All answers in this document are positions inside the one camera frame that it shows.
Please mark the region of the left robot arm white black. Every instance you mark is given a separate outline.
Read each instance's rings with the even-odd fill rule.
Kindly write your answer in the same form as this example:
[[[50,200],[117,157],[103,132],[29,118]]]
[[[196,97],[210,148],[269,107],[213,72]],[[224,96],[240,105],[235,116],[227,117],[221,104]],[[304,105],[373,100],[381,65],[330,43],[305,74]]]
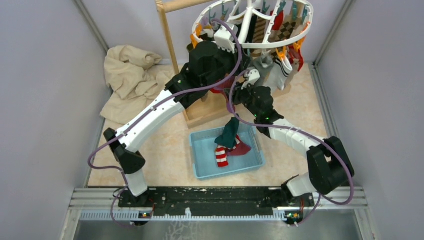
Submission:
[[[162,125],[242,71],[249,61],[239,43],[224,49],[215,42],[204,41],[189,52],[185,63],[157,98],[138,116],[118,130],[104,132],[108,146],[121,167],[130,200],[138,207],[149,203],[150,193],[143,167],[146,160],[139,152],[145,141]]]

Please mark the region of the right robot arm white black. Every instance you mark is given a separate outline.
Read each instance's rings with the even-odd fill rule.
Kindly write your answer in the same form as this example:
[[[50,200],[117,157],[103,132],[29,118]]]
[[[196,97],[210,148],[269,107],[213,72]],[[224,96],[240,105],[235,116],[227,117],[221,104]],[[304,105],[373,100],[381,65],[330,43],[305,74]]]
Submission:
[[[243,105],[253,116],[251,126],[268,138],[285,143],[307,161],[308,171],[287,180],[281,199],[295,206],[302,195],[317,192],[327,195],[343,184],[353,186],[354,168],[342,141],[335,137],[318,137],[291,124],[274,109],[269,87],[236,84],[229,91],[231,104]]]

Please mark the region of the maroon pink sock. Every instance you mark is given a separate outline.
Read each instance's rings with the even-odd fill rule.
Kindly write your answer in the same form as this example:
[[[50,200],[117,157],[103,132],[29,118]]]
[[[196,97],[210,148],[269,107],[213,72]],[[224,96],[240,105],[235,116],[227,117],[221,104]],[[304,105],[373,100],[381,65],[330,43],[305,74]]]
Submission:
[[[221,94],[224,92],[224,90],[226,89],[230,89],[233,85],[233,82],[235,81],[235,77],[231,77],[229,80],[225,81],[224,83],[211,88],[209,91],[212,92],[213,94]]]

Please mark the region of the maroon purple yellow sock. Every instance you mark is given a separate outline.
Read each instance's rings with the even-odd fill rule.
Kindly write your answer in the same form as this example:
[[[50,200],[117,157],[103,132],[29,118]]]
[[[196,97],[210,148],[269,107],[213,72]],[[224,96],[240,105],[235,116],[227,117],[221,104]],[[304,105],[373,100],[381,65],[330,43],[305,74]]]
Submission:
[[[244,156],[247,153],[249,153],[251,149],[252,148],[249,145],[247,145],[246,143],[244,143],[240,139],[239,135],[237,134],[236,137],[235,137],[234,147],[233,148],[227,148],[226,154],[228,156],[235,156],[235,157]]]

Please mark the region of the red white striped sock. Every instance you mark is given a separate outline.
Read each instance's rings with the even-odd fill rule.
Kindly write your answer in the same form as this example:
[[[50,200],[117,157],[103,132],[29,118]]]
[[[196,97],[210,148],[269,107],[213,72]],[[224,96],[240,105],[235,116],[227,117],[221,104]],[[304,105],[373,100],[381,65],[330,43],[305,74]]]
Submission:
[[[235,137],[235,145],[232,148],[228,148],[222,145],[217,145],[216,149],[215,149],[215,159],[216,159],[216,163],[217,166],[219,168],[223,168],[229,165],[228,159],[227,159],[227,155],[229,153],[232,153],[233,151],[235,151],[237,149],[237,147],[240,145],[241,141],[240,141],[240,137],[237,134]]]

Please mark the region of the dark teal sock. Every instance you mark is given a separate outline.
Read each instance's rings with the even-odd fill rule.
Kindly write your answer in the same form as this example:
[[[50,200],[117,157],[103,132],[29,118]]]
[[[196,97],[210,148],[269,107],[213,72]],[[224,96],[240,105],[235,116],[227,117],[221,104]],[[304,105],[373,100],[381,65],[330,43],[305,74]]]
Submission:
[[[240,121],[236,117],[232,117],[224,126],[222,134],[214,140],[214,143],[228,149],[235,147],[239,126]]]

